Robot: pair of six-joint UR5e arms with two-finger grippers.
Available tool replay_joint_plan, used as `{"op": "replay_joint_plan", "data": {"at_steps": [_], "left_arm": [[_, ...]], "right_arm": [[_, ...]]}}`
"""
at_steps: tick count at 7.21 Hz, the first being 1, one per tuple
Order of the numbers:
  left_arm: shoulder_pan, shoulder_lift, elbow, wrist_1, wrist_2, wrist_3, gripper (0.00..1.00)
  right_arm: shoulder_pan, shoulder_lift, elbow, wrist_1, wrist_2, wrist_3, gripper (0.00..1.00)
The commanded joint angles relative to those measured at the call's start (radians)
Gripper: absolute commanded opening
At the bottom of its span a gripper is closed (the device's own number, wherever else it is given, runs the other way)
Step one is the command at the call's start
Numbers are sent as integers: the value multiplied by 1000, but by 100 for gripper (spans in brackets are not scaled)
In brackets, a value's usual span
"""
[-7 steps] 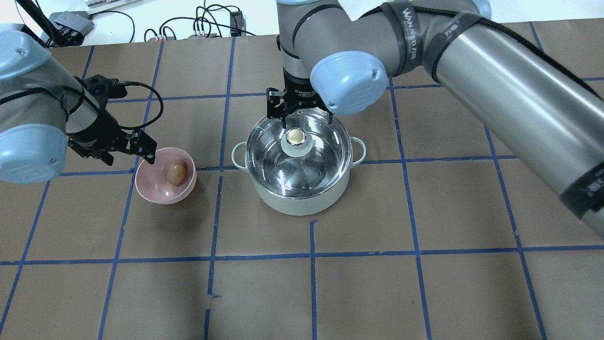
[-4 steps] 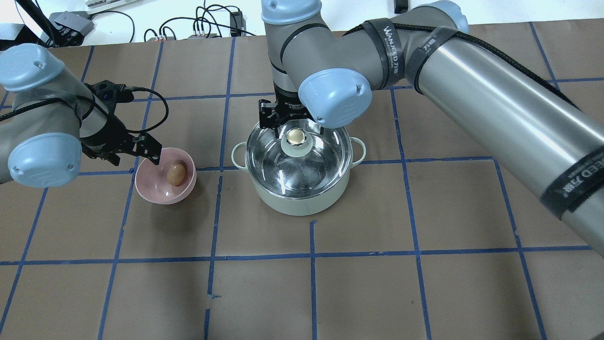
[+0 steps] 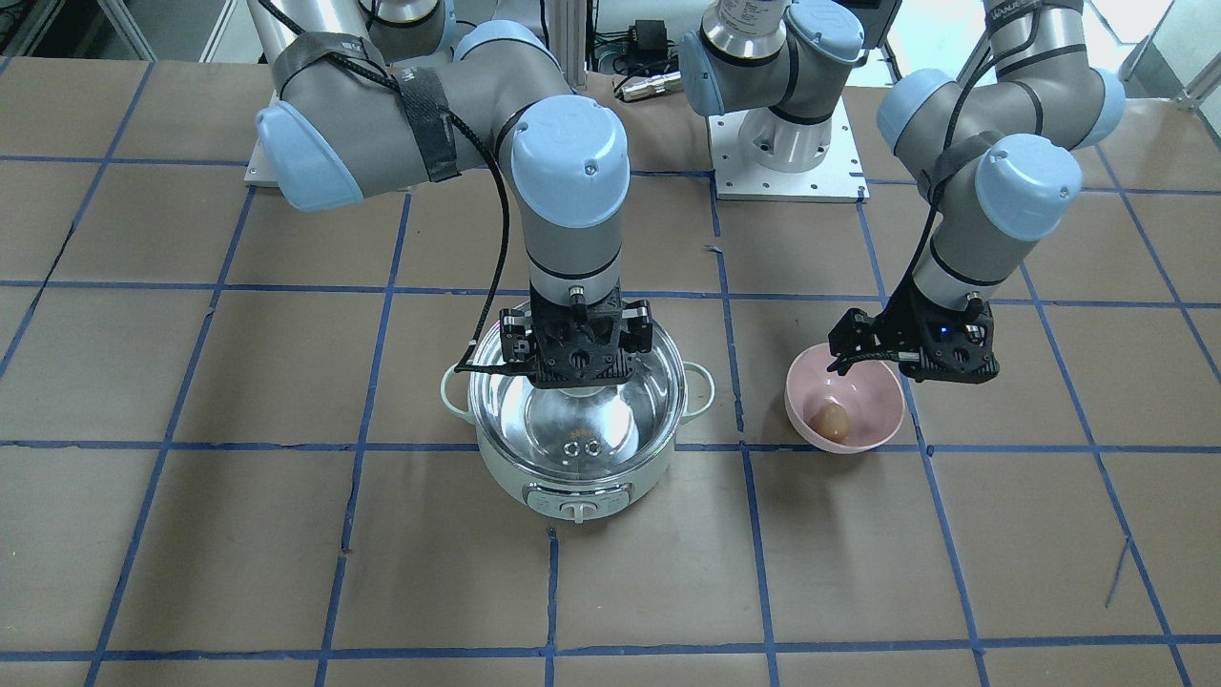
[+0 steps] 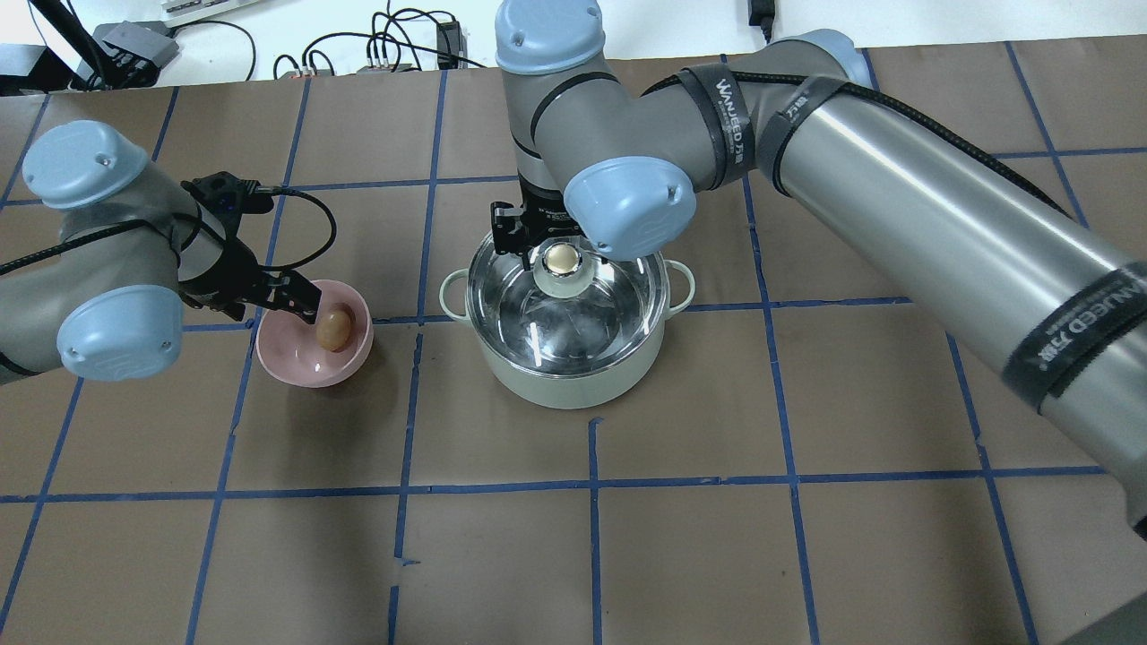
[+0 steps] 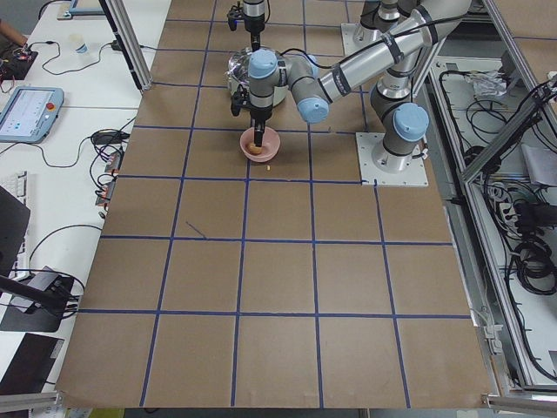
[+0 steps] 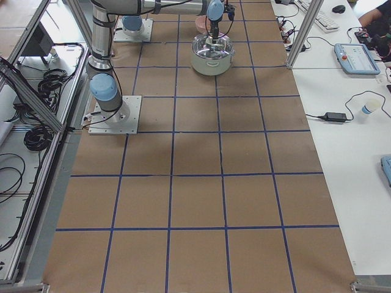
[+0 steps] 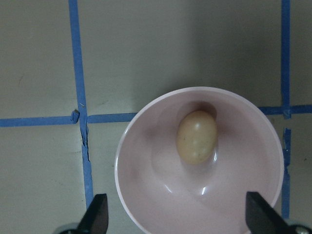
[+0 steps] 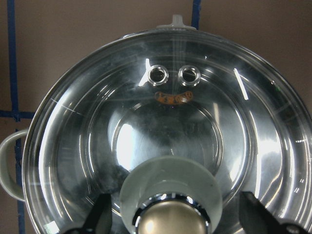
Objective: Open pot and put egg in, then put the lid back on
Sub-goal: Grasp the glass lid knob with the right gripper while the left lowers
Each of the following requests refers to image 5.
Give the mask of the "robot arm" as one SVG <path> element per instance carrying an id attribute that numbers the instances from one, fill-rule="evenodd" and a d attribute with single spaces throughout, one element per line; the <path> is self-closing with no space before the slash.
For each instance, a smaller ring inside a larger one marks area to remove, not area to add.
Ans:
<path id="1" fill-rule="evenodd" d="M 260 49 L 260 35 L 265 29 L 265 1 L 244 0 L 242 13 L 245 30 L 250 34 L 251 49 L 255 52 Z"/>
<path id="2" fill-rule="evenodd" d="M 252 52 L 247 67 L 248 87 L 234 94 L 231 111 L 250 112 L 243 152 L 248 158 L 264 155 L 266 122 L 272 116 L 276 88 L 287 86 L 300 117 L 307 124 L 324 121 L 330 106 L 372 78 L 371 103 L 386 132 L 372 149 L 372 161 L 382 172 L 403 172 L 416 144 L 429 125 L 426 111 L 410 100 L 409 80 L 419 51 L 445 39 L 467 14 L 468 1 L 422 1 L 409 16 L 380 37 L 344 57 L 320 76 L 308 57 L 286 57 L 274 50 Z"/>

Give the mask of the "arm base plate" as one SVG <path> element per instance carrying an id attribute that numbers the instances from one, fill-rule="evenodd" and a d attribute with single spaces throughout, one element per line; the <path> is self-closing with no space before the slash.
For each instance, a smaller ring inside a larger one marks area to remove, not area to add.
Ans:
<path id="1" fill-rule="evenodd" d="M 382 132 L 356 133 L 361 183 L 387 187 L 429 186 L 419 143 L 414 145 L 411 154 L 399 157 L 385 149 L 383 137 Z"/>
<path id="2" fill-rule="evenodd" d="M 360 24 L 341 24 L 341 35 L 344 55 L 349 56 L 365 46 L 375 42 L 381 37 L 382 32 L 376 29 L 367 29 Z"/>

